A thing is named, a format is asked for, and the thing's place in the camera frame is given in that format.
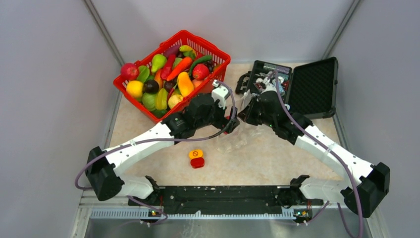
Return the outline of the clear zip top bag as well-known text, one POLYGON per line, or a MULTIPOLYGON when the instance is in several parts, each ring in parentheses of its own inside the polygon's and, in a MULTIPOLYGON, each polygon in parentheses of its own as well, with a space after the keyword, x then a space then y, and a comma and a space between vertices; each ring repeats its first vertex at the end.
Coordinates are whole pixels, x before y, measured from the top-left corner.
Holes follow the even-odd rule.
POLYGON ((242 121, 239 117, 240 112, 245 108, 246 104, 250 102, 252 93, 245 92, 235 101, 237 107, 236 122, 233 125, 233 130, 230 133, 226 131, 216 138, 216 149, 220 153, 230 153, 235 150, 244 148, 247 144, 251 143, 256 137, 263 133, 262 125, 252 125, 242 121))

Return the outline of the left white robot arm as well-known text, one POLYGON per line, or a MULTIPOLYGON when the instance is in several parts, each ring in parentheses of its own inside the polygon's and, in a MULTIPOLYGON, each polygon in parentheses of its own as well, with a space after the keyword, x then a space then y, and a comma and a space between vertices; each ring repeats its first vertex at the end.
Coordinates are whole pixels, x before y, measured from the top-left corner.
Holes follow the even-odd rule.
POLYGON ((205 137, 215 138, 231 133, 235 127, 237 108, 231 106, 229 118, 225 117, 227 99, 233 99, 232 89, 224 82, 214 81, 210 93, 194 97, 181 112, 172 113, 143 134, 115 147, 101 149, 99 146, 89 151, 86 166, 77 175, 85 174, 90 186, 82 190, 92 190, 99 201, 115 196, 135 196, 147 205, 158 201, 159 192, 150 179, 123 177, 124 172, 138 161, 163 148, 179 142, 196 142, 196 131, 206 126, 214 126, 219 131, 205 137))

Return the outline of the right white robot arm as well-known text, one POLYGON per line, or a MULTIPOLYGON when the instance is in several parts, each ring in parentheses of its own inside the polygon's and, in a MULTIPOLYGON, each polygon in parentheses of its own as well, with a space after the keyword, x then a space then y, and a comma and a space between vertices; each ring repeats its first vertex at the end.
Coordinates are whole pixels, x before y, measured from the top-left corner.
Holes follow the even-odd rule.
POLYGON ((276 136, 309 152, 342 177, 342 181, 332 181, 300 176, 302 181, 290 191, 294 203, 309 199, 344 203, 355 214, 369 218, 388 194, 390 168, 386 164, 375 165, 352 154, 304 115, 288 115, 276 91, 244 93, 238 117, 251 125, 268 126, 276 136))

